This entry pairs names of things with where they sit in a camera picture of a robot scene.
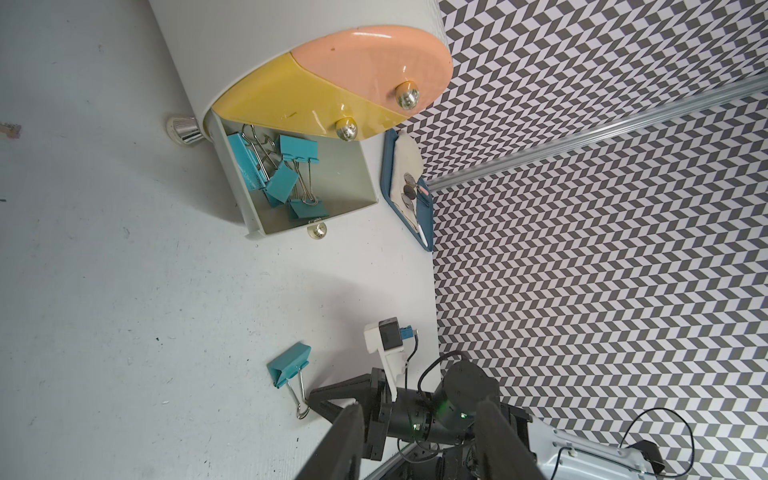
binder clip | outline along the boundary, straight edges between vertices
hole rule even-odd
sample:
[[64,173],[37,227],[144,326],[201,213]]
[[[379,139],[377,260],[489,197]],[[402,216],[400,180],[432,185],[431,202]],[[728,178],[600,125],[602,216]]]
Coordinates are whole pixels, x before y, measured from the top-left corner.
[[[246,137],[246,135],[245,135],[245,126],[246,126],[246,124],[243,124],[242,128],[240,129],[240,136],[242,136],[242,137],[243,137],[243,139],[244,139],[246,142],[248,142],[248,144],[250,145],[250,147],[253,149],[253,152],[256,154],[256,158],[257,158],[257,160],[258,160],[259,162],[261,162],[261,159],[260,159],[260,157],[259,157],[259,154],[258,154],[258,152],[256,151],[256,145],[258,145],[258,146],[259,146],[259,148],[261,149],[261,153],[262,153],[262,154],[264,154],[264,157],[266,157],[266,159],[270,161],[270,163],[272,164],[272,168],[273,168],[273,169],[275,169],[275,170],[277,170],[277,164],[275,163],[275,161],[274,161],[274,160],[272,160],[272,156],[270,155],[270,152],[268,152],[268,151],[266,150],[266,148],[264,148],[264,146],[263,146],[263,145],[261,144],[261,142],[259,141],[259,137],[258,137],[258,135],[256,135],[256,127],[255,127],[254,125],[250,125],[250,135],[251,135],[251,138],[248,138],[248,137]],[[277,153],[277,151],[276,151],[276,148],[275,148],[275,142],[273,142],[273,141],[272,141],[272,139],[270,138],[270,136],[269,136],[269,135],[266,135],[266,136],[265,136],[265,138],[264,138],[264,141],[265,141],[265,142],[266,142],[268,145],[270,145],[270,146],[272,147],[272,150],[273,150],[273,152],[274,152],[274,153]]]
[[318,164],[317,142],[303,138],[280,135],[280,153],[283,161],[299,161],[305,164]]
[[297,180],[299,180],[299,174],[291,170],[288,164],[283,161],[264,189],[266,199],[270,201],[270,205],[272,205],[270,197],[280,202],[277,205],[284,204],[288,200],[291,190],[296,186]]
[[293,166],[296,168],[296,172],[299,175],[298,184],[301,186],[302,194],[301,198],[292,198],[288,202],[288,218],[291,220],[299,220],[328,217],[329,213],[323,206],[323,201],[316,197],[312,192],[312,163],[307,162],[306,165],[310,176],[309,186],[304,183],[304,177],[299,170],[299,164],[296,160],[293,161]]
[[[285,353],[279,355],[275,360],[267,363],[266,369],[270,371],[273,384],[276,388],[280,388],[285,385],[288,387],[288,392],[293,397],[293,401],[296,403],[296,417],[301,420],[310,413],[310,408],[306,401],[306,394],[304,393],[304,378],[301,376],[301,370],[310,364],[310,350],[312,347],[304,345],[298,342],[296,345],[290,347]],[[302,411],[301,402],[299,397],[296,396],[296,392],[288,383],[288,380],[294,376],[299,376],[299,384],[301,386],[301,402],[307,405],[306,409]]]
[[[256,154],[253,143],[246,138],[242,131],[239,134],[227,135],[227,140],[230,142],[237,167],[240,169],[240,175],[243,176],[248,191],[264,188],[270,176],[266,173],[264,164],[261,163],[261,159]],[[247,147],[248,144],[253,147],[253,150]]]

blue tray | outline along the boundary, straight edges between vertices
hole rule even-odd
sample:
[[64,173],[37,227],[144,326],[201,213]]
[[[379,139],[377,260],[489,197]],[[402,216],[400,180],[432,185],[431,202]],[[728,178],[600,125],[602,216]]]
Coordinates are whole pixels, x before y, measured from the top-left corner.
[[[384,134],[384,158],[382,160],[382,195],[384,196],[386,203],[392,207],[397,216],[400,217],[400,220],[402,220],[402,222],[405,224],[408,231],[411,232],[411,235],[413,235],[414,238],[416,238],[416,241],[419,242],[419,245],[421,245],[424,250],[431,252],[435,246],[435,235],[432,230],[432,193],[430,192],[430,194],[427,196],[426,205],[419,199],[419,197],[414,200],[416,205],[416,217],[419,221],[419,225],[421,226],[422,231],[424,232],[424,237],[427,239],[426,246],[422,242],[419,231],[411,226],[411,223],[400,213],[400,210],[397,209],[395,204],[392,202],[392,199],[389,198],[389,190],[392,188],[392,162],[394,161],[395,156],[396,140],[397,132],[390,128],[386,134]],[[419,178],[417,183],[429,190],[423,178]]]

chevron pattern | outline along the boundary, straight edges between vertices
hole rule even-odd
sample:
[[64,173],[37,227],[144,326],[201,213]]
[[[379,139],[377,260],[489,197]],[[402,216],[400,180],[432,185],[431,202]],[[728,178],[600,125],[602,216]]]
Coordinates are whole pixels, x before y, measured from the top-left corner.
[[766,68],[768,2],[443,0],[454,75],[402,127],[437,177]]
[[[694,428],[688,478],[768,478],[768,92],[441,192],[442,350],[617,444]],[[687,467],[684,426],[652,439]]]

open drawer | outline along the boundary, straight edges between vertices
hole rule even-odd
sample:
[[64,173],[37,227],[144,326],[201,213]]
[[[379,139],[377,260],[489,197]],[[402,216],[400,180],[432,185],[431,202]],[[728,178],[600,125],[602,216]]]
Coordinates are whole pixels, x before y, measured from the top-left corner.
[[[248,191],[227,141],[227,135],[239,132],[242,126],[243,124],[222,120],[213,111],[208,111],[204,121],[204,127],[214,143],[221,166],[232,187],[237,206],[243,214],[248,237],[274,235],[312,223],[306,219],[290,220],[287,205],[272,208],[261,190]],[[376,203],[376,191],[359,142],[344,142],[263,127],[256,127],[256,133],[260,137],[265,134],[271,137],[285,134],[317,142],[320,162],[312,166],[312,190],[323,201],[323,206],[329,213],[329,216],[321,221],[328,221]],[[306,170],[302,172],[307,180]]]

teal binder clip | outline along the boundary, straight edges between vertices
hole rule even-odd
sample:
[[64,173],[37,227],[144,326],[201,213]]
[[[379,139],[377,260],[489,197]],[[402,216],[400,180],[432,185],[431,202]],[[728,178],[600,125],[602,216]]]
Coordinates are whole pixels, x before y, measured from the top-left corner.
[[298,220],[304,218],[325,218],[330,214],[323,206],[323,201],[318,200],[316,204],[305,204],[299,198],[292,198],[288,201],[288,218]]
[[246,146],[243,134],[227,135],[227,140],[230,142],[240,175],[243,176],[248,191],[264,188],[270,178],[266,175],[261,159]]
[[296,345],[290,347],[285,353],[279,355],[275,360],[267,363],[266,369],[270,371],[272,381],[275,387],[280,388],[285,385],[288,387],[288,392],[293,397],[293,401],[296,403],[296,417],[303,419],[310,412],[309,406],[301,410],[301,402],[296,396],[296,393],[288,383],[288,380],[294,376],[299,376],[299,384],[301,385],[301,399],[306,405],[306,394],[304,393],[304,378],[301,376],[301,370],[310,364],[310,350],[312,347],[304,345],[298,342]]
[[280,135],[280,153],[284,161],[299,161],[305,164],[318,164],[317,142],[303,138]]
[[280,200],[277,200],[275,197],[273,197],[272,195],[269,195],[267,192],[264,192],[264,195],[266,196],[267,203],[269,203],[270,207],[272,208],[277,208],[280,205],[283,205],[285,203],[285,202],[281,202]]
[[293,190],[293,186],[296,185],[298,180],[299,174],[291,170],[288,164],[281,162],[277,171],[266,184],[264,192],[266,193],[267,200],[272,197],[281,204],[284,204],[286,200],[288,200],[290,192]]

